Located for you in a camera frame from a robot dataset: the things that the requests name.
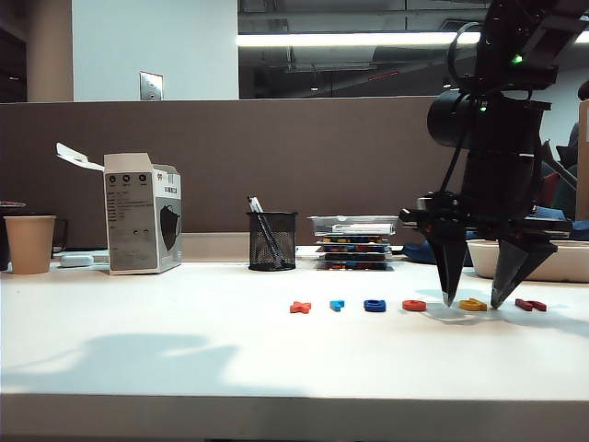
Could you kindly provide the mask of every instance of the black mesh pencil holder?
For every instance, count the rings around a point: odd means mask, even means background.
[[[249,269],[263,272],[295,267],[296,212],[248,212]]]

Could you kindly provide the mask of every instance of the stacked game boxes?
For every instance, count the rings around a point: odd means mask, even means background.
[[[321,270],[392,270],[390,243],[395,233],[392,215],[310,216],[320,237]]]

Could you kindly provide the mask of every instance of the paper cup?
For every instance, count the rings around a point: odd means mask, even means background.
[[[55,215],[5,216],[12,273],[49,272]]]

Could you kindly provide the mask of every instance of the fluorescent light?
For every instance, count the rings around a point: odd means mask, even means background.
[[[321,47],[321,46],[447,46],[455,32],[363,32],[352,34],[240,34],[237,46],[256,47]],[[478,32],[465,32],[460,44],[475,44]],[[583,32],[576,43],[589,43],[589,31]]]
[[[589,30],[581,32],[575,43],[589,43]]]

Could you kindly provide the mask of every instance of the wall outlet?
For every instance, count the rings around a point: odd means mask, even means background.
[[[148,101],[160,101],[164,99],[164,76],[149,72],[140,72],[139,96],[141,100]]]

